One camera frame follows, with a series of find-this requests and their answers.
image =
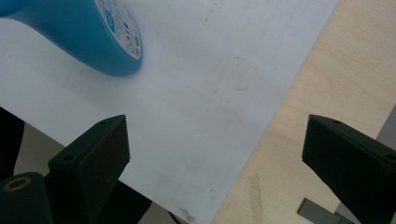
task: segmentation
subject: wooden surface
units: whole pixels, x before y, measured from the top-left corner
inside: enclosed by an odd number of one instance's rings
[[[395,100],[396,1],[340,0],[213,223],[310,223],[296,214],[305,197],[334,211],[302,163],[308,114],[376,137]]]

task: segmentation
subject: dark stain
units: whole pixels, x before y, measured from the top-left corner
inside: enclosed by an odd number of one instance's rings
[[[180,208],[180,211],[183,213],[184,217],[186,217],[188,222],[193,223],[195,221],[195,218],[190,215],[189,211],[183,208]]]

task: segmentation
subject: gray floor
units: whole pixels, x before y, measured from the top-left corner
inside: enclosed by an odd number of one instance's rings
[[[49,172],[47,166],[49,159],[63,148],[64,146],[26,124],[15,167],[15,175],[25,172],[38,172],[46,175]],[[183,224],[187,223],[181,219],[179,221]],[[168,211],[153,203],[139,224],[175,224],[175,221],[169,216]]]

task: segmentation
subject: white surface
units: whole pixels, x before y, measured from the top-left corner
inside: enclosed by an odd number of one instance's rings
[[[128,1],[141,69],[108,77],[0,20],[0,106],[63,145],[126,114],[121,179],[191,223],[209,223],[336,0]]]

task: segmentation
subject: black cable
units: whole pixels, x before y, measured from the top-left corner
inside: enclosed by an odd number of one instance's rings
[[[173,215],[171,212],[168,212],[168,213],[169,213],[169,216],[171,216],[171,218],[176,222],[176,224],[182,224],[179,220],[177,220],[175,215]]]

